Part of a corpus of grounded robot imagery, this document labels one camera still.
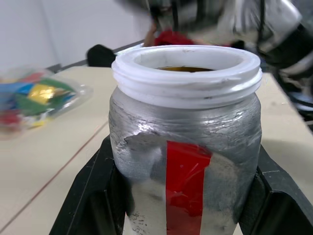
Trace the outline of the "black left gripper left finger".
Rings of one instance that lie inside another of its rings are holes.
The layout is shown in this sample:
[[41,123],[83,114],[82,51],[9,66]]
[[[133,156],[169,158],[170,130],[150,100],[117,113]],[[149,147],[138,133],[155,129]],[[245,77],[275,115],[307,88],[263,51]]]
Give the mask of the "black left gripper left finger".
[[130,185],[118,171],[106,137],[76,175],[49,235],[122,235],[133,206]]

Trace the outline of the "silver jar with red tape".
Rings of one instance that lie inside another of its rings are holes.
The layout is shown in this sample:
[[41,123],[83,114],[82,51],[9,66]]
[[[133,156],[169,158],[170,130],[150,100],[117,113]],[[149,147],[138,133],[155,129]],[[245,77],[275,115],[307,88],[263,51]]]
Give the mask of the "silver jar with red tape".
[[[198,67],[204,72],[159,70]],[[233,235],[261,145],[260,58],[217,46],[158,46],[116,57],[114,162],[130,185],[135,235]]]

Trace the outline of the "red jar lid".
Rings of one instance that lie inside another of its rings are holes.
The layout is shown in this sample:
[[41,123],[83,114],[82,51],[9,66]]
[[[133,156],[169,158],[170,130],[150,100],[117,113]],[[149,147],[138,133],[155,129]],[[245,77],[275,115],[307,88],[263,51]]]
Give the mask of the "red jar lid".
[[195,43],[184,35],[174,31],[163,31],[154,40],[154,46],[194,45]]

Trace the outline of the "bag of colourful candies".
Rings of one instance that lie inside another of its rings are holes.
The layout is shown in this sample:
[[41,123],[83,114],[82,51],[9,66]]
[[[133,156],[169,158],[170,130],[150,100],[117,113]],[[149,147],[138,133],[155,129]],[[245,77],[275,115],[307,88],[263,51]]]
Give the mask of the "bag of colourful candies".
[[47,69],[0,72],[0,140],[45,125],[89,100],[93,89]]

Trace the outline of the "yellow jar contents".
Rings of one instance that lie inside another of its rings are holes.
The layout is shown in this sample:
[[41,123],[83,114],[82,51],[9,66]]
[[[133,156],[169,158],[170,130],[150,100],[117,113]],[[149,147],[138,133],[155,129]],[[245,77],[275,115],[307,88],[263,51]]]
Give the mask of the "yellow jar contents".
[[204,71],[214,71],[213,69],[198,68],[198,67],[160,67],[159,70],[163,71],[180,71],[180,72],[204,72]]

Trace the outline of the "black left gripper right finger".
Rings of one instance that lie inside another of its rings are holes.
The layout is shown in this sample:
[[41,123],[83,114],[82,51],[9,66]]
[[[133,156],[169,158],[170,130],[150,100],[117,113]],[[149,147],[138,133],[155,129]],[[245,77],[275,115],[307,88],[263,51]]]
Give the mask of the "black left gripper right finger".
[[243,235],[313,235],[313,205],[264,148],[239,225]]

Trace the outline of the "black rounded object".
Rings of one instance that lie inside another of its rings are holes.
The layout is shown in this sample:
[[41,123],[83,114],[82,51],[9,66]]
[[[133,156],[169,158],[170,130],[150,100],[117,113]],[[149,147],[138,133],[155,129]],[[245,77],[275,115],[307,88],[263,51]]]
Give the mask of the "black rounded object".
[[116,59],[114,52],[103,45],[95,45],[86,53],[87,65],[89,67],[110,68]]

